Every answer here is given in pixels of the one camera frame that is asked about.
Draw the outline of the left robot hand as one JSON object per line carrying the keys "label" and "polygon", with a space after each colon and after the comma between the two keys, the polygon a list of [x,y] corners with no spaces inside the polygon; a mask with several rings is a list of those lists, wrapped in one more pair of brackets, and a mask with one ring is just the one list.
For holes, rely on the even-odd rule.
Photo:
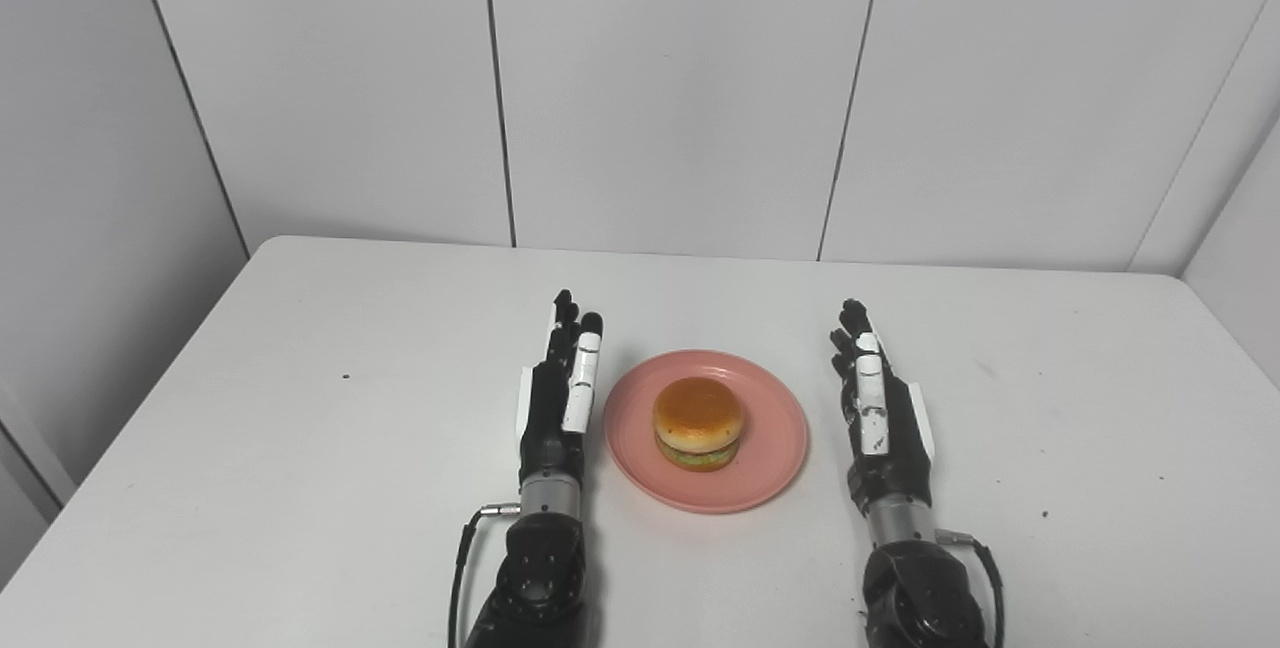
{"label": "left robot hand", "polygon": [[582,312],[571,291],[552,304],[547,351],[522,393],[518,480],[563,474],[581,483],[585,435],[596,394],[603,319]]}

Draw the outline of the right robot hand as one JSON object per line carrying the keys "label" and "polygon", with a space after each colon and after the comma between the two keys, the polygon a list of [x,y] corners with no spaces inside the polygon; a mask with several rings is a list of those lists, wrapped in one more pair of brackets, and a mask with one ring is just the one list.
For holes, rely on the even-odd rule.
{"label": "right robot hand", "polygon": [[847,471],[852,502],[867,512],[878,499],[904,496],[931,507],[932,460],[911,387],[893,370],[863,302],[844,301],[829,341],[852,451]]}

